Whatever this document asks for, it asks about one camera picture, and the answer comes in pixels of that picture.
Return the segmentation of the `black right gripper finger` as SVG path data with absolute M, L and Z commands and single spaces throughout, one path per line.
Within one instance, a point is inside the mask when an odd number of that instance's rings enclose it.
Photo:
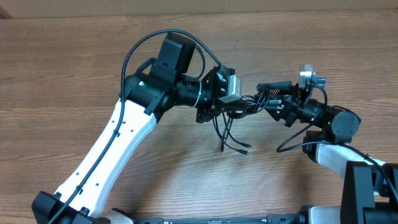
M 258 92 L 269 91 L 270 94 L 289 94 L 292 89 L 292 82 L 259 83 L 256 88 Z
M 284 109 L 284 104 L 283 101 L 280 99 L 270 100 L 265 107 L 265 110 L 272 117 L 281 117 L 283 109 Z

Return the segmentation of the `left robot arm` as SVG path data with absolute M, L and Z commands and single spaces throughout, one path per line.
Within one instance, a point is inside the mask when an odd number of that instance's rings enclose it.
M 197 111 L 199 123 L 225 109 L 242 110 L 241 80 L 221 62 L 197 77 L 187 70 L 194 52 L 210 53 L 194 35 L 178 29 L 162 31 L 157 57 L 137 70 L 121 74 L 121 91 L 112 116 L 89 153 L 55 193 L 40 192 L 32 202 L 37 223 L 132 223 L 127 213 L 106 211 L 109 193 L 141 141 L 174 106 Z

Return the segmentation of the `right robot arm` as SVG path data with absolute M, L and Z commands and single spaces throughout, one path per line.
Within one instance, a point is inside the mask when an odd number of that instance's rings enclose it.
M 306 124 L 302 151 L 315 163 L 343 179 L 341 204 L 337 207 L 308 205 L 295 223 L 397 223 L 397 164 L 373 159 L 351 146 L 360 117 L 343 106 L 312 98 L 318 83 L 290 81 L 260 83 L 257 90 L 267 103 L 265 110 L 290 127 L 296 120 Z

